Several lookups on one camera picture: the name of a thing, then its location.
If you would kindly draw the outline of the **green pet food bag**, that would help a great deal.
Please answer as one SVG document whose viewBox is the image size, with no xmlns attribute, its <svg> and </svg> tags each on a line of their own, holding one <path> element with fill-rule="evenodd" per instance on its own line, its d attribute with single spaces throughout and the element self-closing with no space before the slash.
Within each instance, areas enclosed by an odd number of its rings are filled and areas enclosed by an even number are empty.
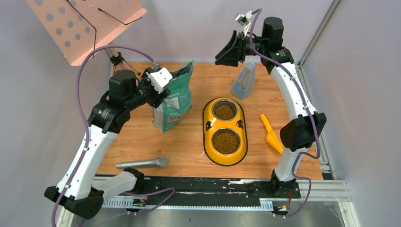
<svg viewBox="0 0 401 227">
<path fill-rule="evenodd" d="M 194 62 L 190 61 L 179 70 L 171 72 L 173 79 L 166 86 L 170 95 L 158 108 L 152 110 L 153 124 L 163 133 L 177 125 L 192 107 L 189 83 L 193 70 Z"/>
</svg>

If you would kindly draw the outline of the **yellow plastic scoop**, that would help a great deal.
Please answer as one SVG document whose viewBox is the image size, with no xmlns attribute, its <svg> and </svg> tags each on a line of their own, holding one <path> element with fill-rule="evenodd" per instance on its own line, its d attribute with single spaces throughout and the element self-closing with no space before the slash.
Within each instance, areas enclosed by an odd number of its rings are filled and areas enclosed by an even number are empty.
<svg viewBox="0 0 401 227">
<path fill-rule="evenodd" d="M 273 127 L 271 126 L 269 120 L 267 119 L 266 115 L 261 114 L 260 118 L 263 122 L 263 125 L 267 131 L 267 135 L 266 135 L 266 141 L 267 143 L 274 148 L 279 154 L 283 153 L 283 147 L 273 129 Z"/>
</svg>

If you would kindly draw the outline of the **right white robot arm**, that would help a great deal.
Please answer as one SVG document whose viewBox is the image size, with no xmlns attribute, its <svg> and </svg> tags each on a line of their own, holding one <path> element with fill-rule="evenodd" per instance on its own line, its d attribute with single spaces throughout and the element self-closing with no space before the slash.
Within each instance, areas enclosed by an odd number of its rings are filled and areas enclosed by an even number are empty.
<svg viewBox="0 0 401 227">
<path fill-rule="evenodd" d="M 237 67 L 246 56 L 259 56 L 283 95 L 290 122 L 280 130 L 284 150 L 270 180 L 272 195 L 280 198 L 295 189 L 299 162 L 312 144 L 318 143 L 327 118 L 325 113 L 316 111 L 301 86 L 292 54 L 282 44 L 282 20 L 265 18 L 261 36 L 250 31 L 256 21 L 252 12 L 240 14 L 235 20 L 244 31 L 233 32 L 228 44 L 215 56 L 215 64 Z"/>
</svg>

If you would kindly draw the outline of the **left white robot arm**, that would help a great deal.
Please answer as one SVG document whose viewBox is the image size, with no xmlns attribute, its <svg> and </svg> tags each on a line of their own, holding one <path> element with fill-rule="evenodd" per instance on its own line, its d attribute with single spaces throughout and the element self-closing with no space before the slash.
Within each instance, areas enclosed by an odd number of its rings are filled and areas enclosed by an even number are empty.
<svg viewBox="0 0 401 227">
<path fill-rule="evenodd" d="M 93 218 L 103 203 L 124 192 L 144 192 L 144 174 L 127 167 L 120 174 L 101 183 L 94 183 L 98 167 L 131 111 L 148 104 L 157 108 L 170 92 L 167 84 L 173 79 L 166 68 L 147 68 L 141 79 L 131 70 L 118 70 L 109 79 L 109 89 L 91 111 L 87 120 L 89 134 L 83 138 L 79 152 L 63 179 L 45 190 L 44 196 L 71 213 Z"/>
</svg>

